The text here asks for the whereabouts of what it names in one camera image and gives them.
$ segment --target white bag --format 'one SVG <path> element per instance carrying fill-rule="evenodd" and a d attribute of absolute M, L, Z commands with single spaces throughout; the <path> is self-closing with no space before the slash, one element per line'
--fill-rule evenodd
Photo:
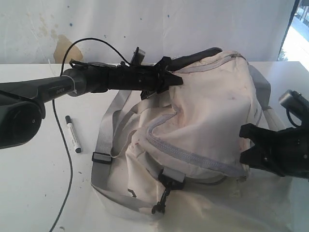
<path fill-rule="evenodd" d="M 264 228 L 288 231 L 273 211 L 265 213 L 261 205 L 254 206 L 259 202 L 257 199 L 250 203 L 251 213 L 239 208 L 239 202 L 246 202 L 242 193 L 248 193 L 247 197 L 252 194 L 250 178 L 242 183 L 249 176 L 249 168 L 240 164 L 239 158 L 242 151 L 250 148 L 250 140 L 239 137 L 241 125 L 264 123 L 268 128 L 267 115 L 267 122 L 272 122 L 271 129 L 284 128 L 268 107 L 269 96 L 267 99 L 262 94 L 257 99 L 254 84 L 260 84 L 264 93 L 267 85 L 263 85 L 261 79 L 253 83 L 247 61 L 234 51 L 204 58 L 174 74 L 183 78 L 183 85 L 172 86 L 169 91 L 139 102 L 126 114 L 130 92 L 120 91 L 103 117 L 93 154 L 92 185 L 104 205 L 124 218 L 156 220 L 163 215 L 159 212 L 164 212 L 164 206 L 160 206 L 161 211 L 154 210 L 154 206 L 158 206 L 162 195 L 167 193 L 167 178 L 168 183 L 173 180 L 181 187 L 184 185 L 184 190 L 171 191 L 166 202 L 167 212 L 174 213 L 170 215 L 177 211 L 177 215 L 187 218 L 182 211 L 190 208 L 187 204 L 191 201 L 193 211 L 198 212 L 194 216 L 191 210 L 191 216 L 201 217 L 208 224 L 211 218 L 215 222 L 213 229 L 218 231 L 229 223 L 216 222 L 215 215 L 225 215 L 222 220 L 227 222 L 236 220 L 231 225 L 239 225 L 239 228 L 244 225 L 257 228 L 260 220 L 266 223 Z M 278 179 L 270 174 L 264 184 L 276 186 Z M 290 178 L 282 183 L 288 190 Z M 201 207 L 209 212 L 203 215 Z M 209 217 L 214 207 L 215 214 Z M 163 225 L 164 229 L 169 227 L 168 223 Z"/>

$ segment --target marker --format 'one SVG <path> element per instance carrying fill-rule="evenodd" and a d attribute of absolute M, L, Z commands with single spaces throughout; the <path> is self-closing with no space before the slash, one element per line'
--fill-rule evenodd
<path fill-rule="evenodd" d="M 71 117 L 69 115 L 66 116 L 66 122 L 67 122 L 68 131 L 69 131 L 69 134 L 71 136 L 71 141 L 73 143 L 75 152 L 76 153 L 81 153 L 82 152 L 82 147 L 81 147 L 81 145 L 79 144 L 79 142 L 77 140 L 77 137 L 76 137 L 75 131 L 74 131 L 74 127 L 73 127 L 73 124 L 72 124 L 72 120 L 71 120 Z"/>

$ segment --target white backpack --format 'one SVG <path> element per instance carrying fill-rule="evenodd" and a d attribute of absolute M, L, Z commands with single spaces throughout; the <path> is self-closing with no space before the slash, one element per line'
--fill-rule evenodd
<path fill-rule="evenodd" d="M 239 137 L 241 125 L 284 129 L 268 107 L 269 83 L 253 67 L 249 69 L 238 52 L 220 52 L 174 74 L 183 78 L 183 85 L 154 94 L 132 108 L 137 93 L 119 91 L 102 119 L 91 182 L 114 215 L 157 220 L 165 211 L 180 210 L 176 205 L 188 197 L 200 202 L 199 207 L 205 199 L 212 199 L 216 206 L 229 198 L 245 202 L 242 192 L 251 192 L 245 186 L 252 186 L 250 178 L 245 181 L 249 167 L 239 158 L 250 148 L 250 140 Z M 271 178 L 263 184 L 278 184 L 279 177 L 271 174 Z M 253 214 L 258 212 L 250 207 Z M 254 217 L 244 217 L 244 223 Z M 265 217 L 268 225 L 285 231 L 285 223 L 272 212 Z"/>

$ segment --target black clamp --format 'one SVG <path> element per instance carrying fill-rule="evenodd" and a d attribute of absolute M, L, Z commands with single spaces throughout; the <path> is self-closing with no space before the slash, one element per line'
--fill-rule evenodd
<path fill-rule="evenodd" d="M 95 163 L 111 164 L 112 156 L 106 153 L 94 151 L 91 160 Z"/>
<path fill-rule="evenodd" d="M 158 180 L 163 184 L 165 187 L 165 190 L 161 196 L 160 201 L 153 206 L 151 213 L 155 214 L 156 212 L 165 213 L 165 202 L 172 190 L 181 190 L 184 187 L 185 181 L 179 182 L 177 180 L 174 180 L 166 175 L 163 174 L 163 169 L 161 170 Z"/>

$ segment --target wire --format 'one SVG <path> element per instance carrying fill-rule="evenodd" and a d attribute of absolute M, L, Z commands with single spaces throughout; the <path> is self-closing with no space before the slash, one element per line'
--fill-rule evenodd
<path fill-rule="evenodd" d="M 108 45 L 112 50 L 114 50 L 123 60 L 124 62 L 126 62 L 127 64 L 131 65 L 122 55 L 120 52 L 118 52 L 113 46 L 111 46 L 108 42 L 104 41 L 104 40 L 100 40 L 100 39 L 97 39 L 97 38 L 84 38 L 84 39 L 80 39 L 80 40 L 77 40 L 75 41 L 74 43 L 71 44 L 71 46 L 67 49 L 64 57 L 63 57 L 63 60 L 62 60 L 62 64 L 61 64 L 61 72 L 60 72 L 60 76 L 62 76 L 63 74 L 63 70 L 64 70 L 64 64 L 65 64 L 65 61 L 66 61 L 66 58 L 70 52 L 70 50 L 73 48 L 74 45 L 76 45 L 77 43 L 79 42 L 82 42 L 82 41 L 86 41 L 86 40 L 94 40 L 94 41 L 99 41 L 99 42 L 102 42 L 106 45 Z M 59 218 L 62 214 L 62 211 L 63 211 L 63 208 L 67 202 L 67 199 L 69 197 L 69 194 L 70 194 L 70 190 L 71 190 L 71 186 L 72 186 L 72 180 L 73 180 L 73 165 L 72 165 L 72 159 L 71 159 L 71 155 L 70 155 L 70 152 L 69 152 L 69 149 L 68 149 L 68 145 L 67 145 L 67 141 L 66 141 L 66 138 L 64 137 L 64 134 L 63 134 L 63 130 L 61 128 L 61 125 L 60 125 L 60 122 L 59 122 L 59 118 L 57 116 L 57 112 L 56 112 L 56 105 L 55 105 L 55 100 L 52 100 L 52 104 L 53 104 L 53 111 L 54 111 L 54 115 L 55 115 L 55 119 L 56 119 L 56 122 L 57 122 L 57 125 L 58 125 L 58 128 L 59 128 L 59 131 L 60 131 L 60 134 L 61 134 L 61 137 L 62 137 L 62 140 L 63 140 L 63 144 L 64 144 L 64 147 L 66 149 L 66 152 L 67 152 L 67 155 L 68 155 L 68 159 L 69 159 L 69 164 L 70 164 L 70 181 L 69 181 L 69 186 L 68 186 L 68 190 L 67 190 L 67 194 L 63 200 L 63 203 L 62 203 L 62 206 L 59 210 L 59 213 L 57 215 L 57 218 L 55 219 L 51 229 L 49 230 L 49 232 L 52 232 L 55 228 L 55 226 L 57 225 L 58 221 L 59 221 Z"/>
<path fill-rule="evenodd" d="M 290 123 L 295 126 L 295 127 L 300 127 L 299 125 L 297 125 L 296 123 L 294 123 L 294 121 L 292 120 L 291 118 L 291 115 L 290 115 L 290 111 L 288 109 L 286 109 L 286 116 L 288 117 L 288 120 L 290 121 Z"/>

